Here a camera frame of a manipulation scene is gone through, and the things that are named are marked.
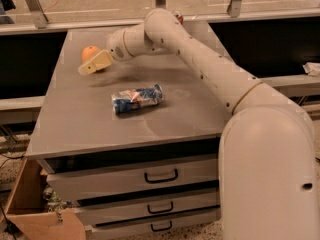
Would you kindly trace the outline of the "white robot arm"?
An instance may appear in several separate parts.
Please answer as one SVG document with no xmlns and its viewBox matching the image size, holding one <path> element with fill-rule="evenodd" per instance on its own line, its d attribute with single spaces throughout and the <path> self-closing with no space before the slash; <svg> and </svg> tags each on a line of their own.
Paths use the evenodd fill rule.
<svg viewBox="0 0 320 240">
<path fill-rule="evenodd" d="M 198 41 L 181 18 L 154 9 L 143 23 L 82 51 L 83 75 L 167 50 L 203 78 L 232 117 L 219 145 L 224 240 L 320 240 L 309 115 L 286 96 Z"/>
</svg>

